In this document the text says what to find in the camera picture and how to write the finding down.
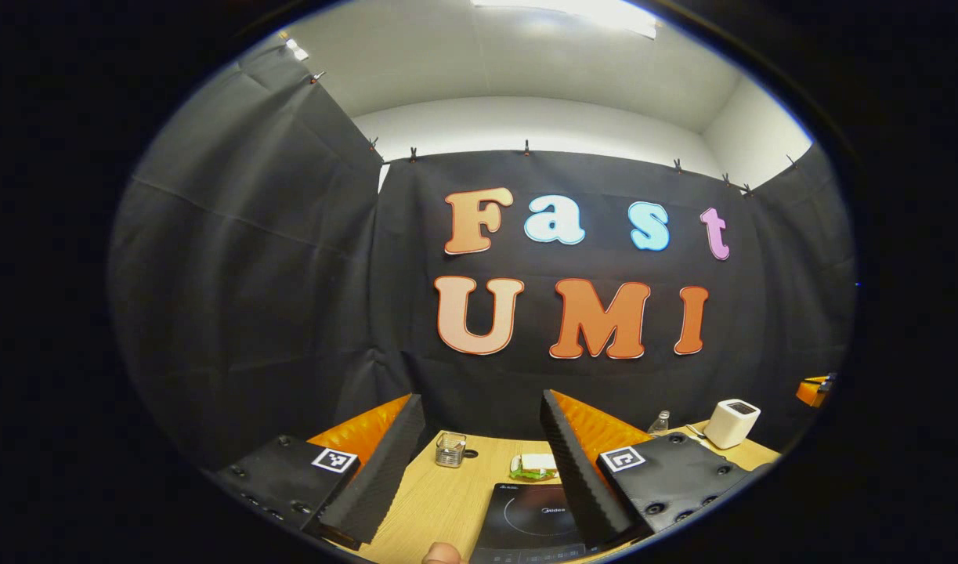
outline black fabric backdrop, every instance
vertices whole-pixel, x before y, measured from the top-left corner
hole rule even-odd
[[[815,413],[797,381],[840,365],[854,314],[844,206],[817,146],[755,190],[621,158],[521,151],[381,158],[307,69],[267,42],[223,69],[143,157],[114,224],[110,303],[128,372],[163,429],[205,468],[287,432],[311,436],[407,392],[431,429],[540,439],[540,391],[634,425],[673,424],[738,396],[764,410],[751,438],[782,449]],[[448,193],[506,186],[483,253],[447,256]],[[587,236],[537,243],[533,197],[575,200]],[[629,204],[661,204],[669,246],[632,245]],[[726,261],[698,215],[726,221]],[[492,356],[436,333],[433,279],[474,278],[468,328],[492,321],[490,278],[518,278],[510,345]],[[555,360],[555,283],[591,280],[606,305],[650,286],[638,360]],[[676,356],[682,287],[704,286],[704,349]]]

